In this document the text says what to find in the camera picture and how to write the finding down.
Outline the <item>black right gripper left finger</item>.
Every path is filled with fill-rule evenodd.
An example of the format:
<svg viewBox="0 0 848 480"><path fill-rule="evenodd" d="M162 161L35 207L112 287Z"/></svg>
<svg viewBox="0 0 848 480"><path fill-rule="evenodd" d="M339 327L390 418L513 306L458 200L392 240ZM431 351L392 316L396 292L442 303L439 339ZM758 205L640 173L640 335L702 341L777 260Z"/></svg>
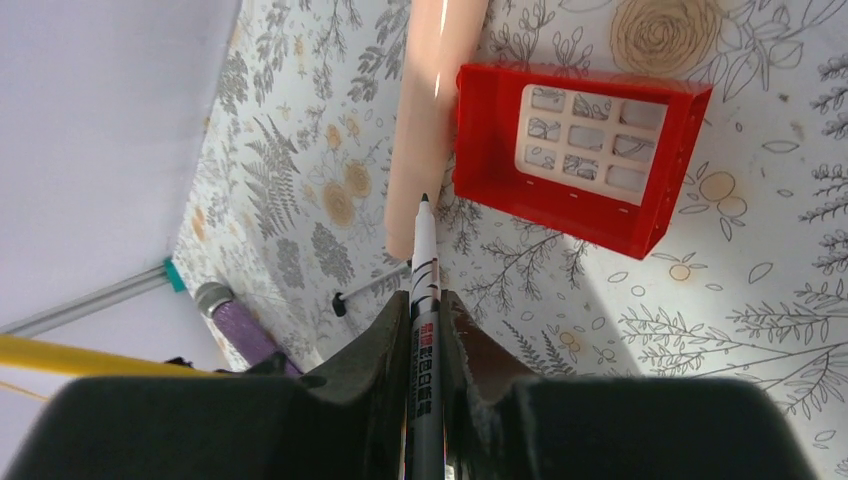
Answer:
<svg viewBox="0 0 848 480"><path fill-rule="evenodd" d="M277 359L218 373L92 354L46 404L10 479L394 479L408 296L298 377Z"/></svg>

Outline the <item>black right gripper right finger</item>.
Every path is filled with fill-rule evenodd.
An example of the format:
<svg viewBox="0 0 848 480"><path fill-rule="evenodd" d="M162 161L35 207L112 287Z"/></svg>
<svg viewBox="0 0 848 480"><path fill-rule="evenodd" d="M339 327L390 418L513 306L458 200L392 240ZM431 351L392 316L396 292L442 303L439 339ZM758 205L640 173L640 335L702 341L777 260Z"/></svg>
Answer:
<svg viewBox="0 0 848 480"><path fill-rule="evenodd" d="M448 455L461 479L811 479L767 395L730 379L544 377L441 306Z"/></svg>

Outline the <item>green capped whiteboard marker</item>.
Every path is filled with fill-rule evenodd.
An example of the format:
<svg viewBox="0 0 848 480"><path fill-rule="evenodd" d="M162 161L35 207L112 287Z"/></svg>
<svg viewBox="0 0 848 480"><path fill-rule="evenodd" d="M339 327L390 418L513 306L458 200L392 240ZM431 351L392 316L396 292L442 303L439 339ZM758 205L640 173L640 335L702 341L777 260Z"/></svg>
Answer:
<svg viewBox="0 0 848 480"><path fill-rule="evenodd" d="M423 194L415 217L409 313L410 374L404 477L443 479L445 447L440 357L440 276L435 217Z"/></svg>

